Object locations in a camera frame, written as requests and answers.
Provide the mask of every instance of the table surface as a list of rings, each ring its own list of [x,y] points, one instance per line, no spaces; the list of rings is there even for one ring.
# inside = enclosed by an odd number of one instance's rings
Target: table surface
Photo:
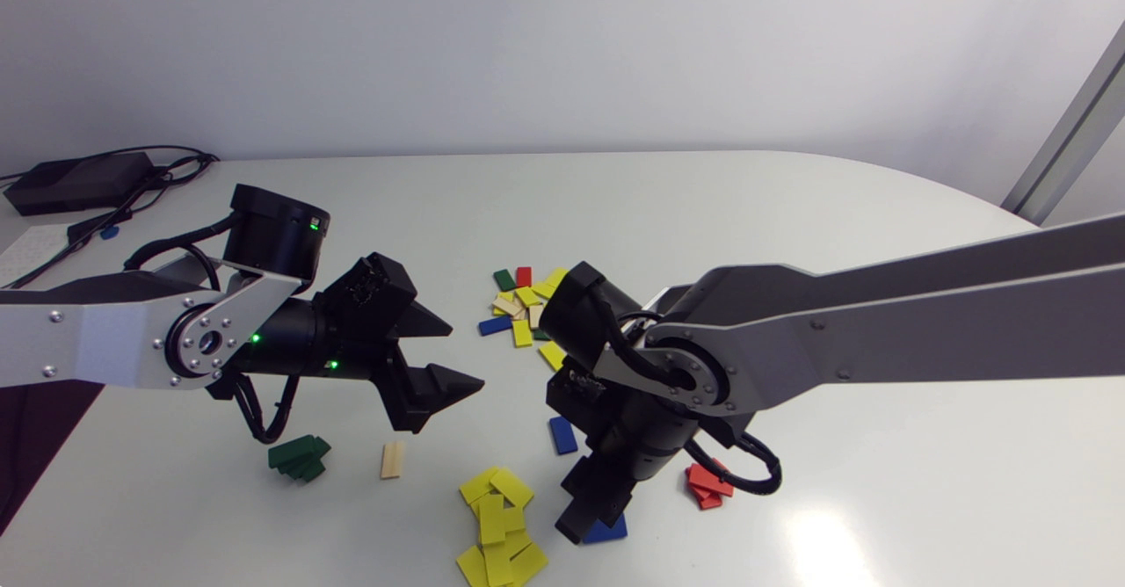
[[[36,287],[116,271],[141,243],[214,222],[236,183],[331,211],[317,288],[370,251],[404,263],[420,301],[456,328],[405,340],[407,359],[487,386],[414,436],[390,431],[369,383],[305,379],[285,437],[312,432],[333,445],[307,486],[266,467],[232,403],[107,388],[0,538],[0,585],[462,585],[453,559],[476,523],[457,487],[494,464],[537,493],[526,516],[550,558],[532,581],[543,587],[1125,576],[1125,379],[820,387],[750,425],[782,458],[776,495],[701,513],[681,453],[638,485],[627,540],[576,548],[554,530],[568,502],[558,484],[578,454],[551,449],[550,370],[506,335],[475,329],[496,268],[541,276],[587,260],[644,301],[729,263],[820,273],[1030,229],[980,199],[785,152],[220,163]],[[17,231],[3,211],[0,224]],[[281,380],[255,379],[269,399]],[[393,440],[406,440],[404,477],[380,481]]]

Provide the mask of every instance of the small blue object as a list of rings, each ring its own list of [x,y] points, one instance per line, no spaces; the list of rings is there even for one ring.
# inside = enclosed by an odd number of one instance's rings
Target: small blue object
[[[626,527],[626,516],[622,514],[618,517],[618,523],[613,524],[613,527],[606,526],[602,523],[602,520],[594,522],[594,527],[590,529],[590,533],[586,538],[582,540],[583,543],[601,543],[602,541],[614,541],[616,539],[624,539],[629,536],[629,530]]]
[[[548,421],[551,426],[551,437],[555,439],[555,452],[559,455],[574,453],[578,450],[578,443],[574,440],[574,427],[562,416],[557,416]]]
[[[503,315],[495,319],[484,319],[484,322],[477,324],[477,327],[480,329],[482,336],[495,335],[496,332],[512,329],[512,318]]]

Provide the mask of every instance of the black cable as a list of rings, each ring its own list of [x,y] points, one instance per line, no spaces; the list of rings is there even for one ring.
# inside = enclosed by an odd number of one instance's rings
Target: black cable
[[[125,260],[125,270],[136,271],[145,262],[148,262],[148,260],[156,258],[156,255],[160,255],[165,251],[172,251],[173,247],[194,245],[194,243],[198,243],[200,240],[207,240],[214,237],[214,235],[219,235],[222,232],[235,226],[241,219],[241,211],[231,211],[226,218],[220,219],[218,223],[209,224],[209,226],[202,227],[202,229],[187,232],[187,234],[181,235],[173,235],[171,238],[153,240],[153,242],[146,243],[143,247],[138,247],[138,250],[130,255],[128,260]]]
[[[199,263],[201,263],[205,273],[207,273],[207,281],[208,283],[210,283],[212,290],[213,291],[223,290],[220,288],[222,283],[218,282],[218,273],[216,273],[215,271],[215,265],[210,263],[210,260],[207,258],[207,255],[204,254],[204,251],[200,251],[199,247],[197,247],[196,245],[184,245],[181,246],[181,249],[183,251],[188,251],[191,258],[199,260]]]
[[[246,426],[250,427],[250,435],[253,435],[254,440],[262,444],[273,444],[285,431],[286,423],[289,422],[289,410],[292,408],[294,396],[297,396],[297,383],[300,381],[300,376],[289,376],[286,379],[281,399],[273,404],[278,410],[274,412],[269,428],[262,425],[262,407],[258,403],[258,394],[254,392],[254,383],[251,382],[250,377],[233,374],[232,378],[235,386],[234,399],[238,404],[238,409],[242,410]]]
[[[708,455],[706,451],[703,451],[703,448],[695,440],[687,440],[687,444],[684,444],[684,451],[699,462],[701,467],[706,469],[709,473],[719,478],[720,481],[724,481],[744,493],[753,495],[773,495],[776,493],[781,488],[781,460],[777,459],[777,455],[774,455],[773,451],[762,443],[762,440],[754,437],[747,432],[742,432],[742,435],[739,435],[735,445],[760,460],[766,466],[766,470],[770,471],[770,477],[767,479],[741,478],[714,463],[711,455]]]

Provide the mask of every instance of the yellow block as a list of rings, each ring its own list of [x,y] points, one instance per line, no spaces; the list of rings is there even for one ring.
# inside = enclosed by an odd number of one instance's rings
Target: yellow block
[[[512,559],[507,557],[507,548],[504,542],[485,545],[484,552],[488,587],[502,587],[512,583]]]
[[[488,480],[490,480],[497,471],[500,471],[500,467],[492,467],[485,472],[462,484],[459,490],[461,491],[461,497],[465,498],[465,503],[472,504],[477,499],[488,495],[492,491],[492,486]]]
[[[555,287],[547,282],[531,283],[531,290],[543,299],[550,299],[555,296]]]
[[[528,525],[523,522],[523,511],[520,508],[504,508],[504,531],[515,532],[524,530]]]
[[[551,340],[539,346],[539,354],[547,360],[547,363],[550,363],[551,370],[556,372],[562,368],[562,359],[566,359],[566,352],[562,352],[562,347],[559,347],[559,344]]]
[[[504,498],[500,495],[485,495],[480,503],[480,543],[490,545],[503,543],[504,534]]]
[[[542,304],[541,301],[539,301],[539,298],[538,296],[536,296],[536,292],[529,289],[528,287],[515,289],[515,296],[518,296],[518,298],[520,298],[520,301],[522,301],[523,305],[528,307],[534,306],[534,304]]]
[[[528,545],[531,545],[531,535],[528,534],[526,530],[508,532],[507,539],[504,539],[504,548],[506,548],[507,558],[510,559],[514,559],[515,556],[522,552]]]
[[[526,319],[512,322],[512,338],[515,340],[515,346],[518,347],[528,347],[531,345],[531,324],[528,324]]]
[[[488,572],[485,571],[485,556],[480,549],[471,547],[457,557],[457,567],[461,568],[469,587],[488,587]]]
[[[488,482],[513,506],[521,509],[536,496],[526,484],[523,484],[520,478],[515,477],[515,473],[506,468],[496,471],[496,475]]]
[[[538,575],[544,567],[547,567],[547,554],[539,549],[539,545],[531,543],[512,559],[512,576],[515,578],[515,587],[523,587],[531,580],[531,576]]]
[[[547,276],[547,279],[543,279],[543,283],[550,283],[550,286],[557,289],[559,287],[559,282],[561,282],[565,277],[566,268],[556,268],[555,271],[551,271],[550,276]]]

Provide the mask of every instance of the wooden block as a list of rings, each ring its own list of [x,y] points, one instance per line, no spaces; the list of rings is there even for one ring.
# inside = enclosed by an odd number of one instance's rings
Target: wooden block
[[[515,532],[525,530],[528,524],[523,521],[522,508],[504,508],[504,532]]]
[[[504,542],[484,545],[485,574],[488,575],[488,587],[503,587],[512,583],[512,559],[507,556]]]
[[[534,306],[534,304],[542,304],[539,301],[539,296],[536,296],[536,292],[526,287],[515,289],[515,296],[526,307]]]
[[[404,451],[406,451],[406,443],[402,440],[382,445],[382,468],[379,470],[379,479],[394,479],[403,476]]]
[[[559,287],[559,282],[561,282],[562,278],[566,277],[566,268],[556,268],[555,271],[551,271],[550,276],[547,276],[547,279],[543,279],[543,283],[550,283],[550,286],[557,289]]]
[[[488,495],[492,491],[492,485],[488,480],[490,480],[498,470],[500,467],[490,467],[485,472],[462,484],[458,490],[461,491],[461,497],[465,499],[465,503],[472,504],[477,499]]]
[[[507,538],[504,539],[504,548],[506,548],[507,558],[514,559],[516,554],[522,552],[528,545],[531,545],[531,535],[528,534],[526,530],[516,530],[515,532],[508,532]]]
[[[485,556],[480,548],[471,547],[457,557],[457,567],[469,584],[469,587],[488,587],[488,572],[485,570]]]
[[[507,532],[504,530],[504,498],[500,495],[485,495],[479,503],[482,545],[503,543]]]
[[[534,306],[528,307],[528,324],[530,324],[532,331],[539,329],[539,318],[543,315],[542,304],[534,304]]]
[[[512,577],[515,579],[515,587],[523,587],[547,567],[547,554],[539,549],[539,545],[531,543],[522,552],[512,559]]]
[[[547,282],[531,283],[531,290],[543,299],[550,299],[555,296],[555,287]]]
[[[536,496],[526,484],[523,484],[520,478],[515,477],[515,473],[506,468],[496,471],[496,475],[488,482],[513,506],[521,509]]]
[[[512,274],[508,273],[507,268],[502,268],[500,271],[493,273],[493,279],[496,280],[496,286],[500,287],[502,291],[511,291],[515,289],[515,280],[512,279]]]
[[[503,310],[510,317],[515,317],[520,311],[524,310],[519,304],[508,301],[508,299],[504,299],[502,296],[497,296],[496,301],[493,302],[493,307]]]
[[[512,338],[514,338],[515,346],[518,347],[528,347],[531,345],[531,326],[529,326],[526,319],[512,322]]]
[[[559,347],[559,344],[552,342],[551,340],[539,346],[539,354],[547,360],[551,370],[555,370],[556,372],[562,368],[562,359],[566,359],[566,352],[562,352],[562,347]]]

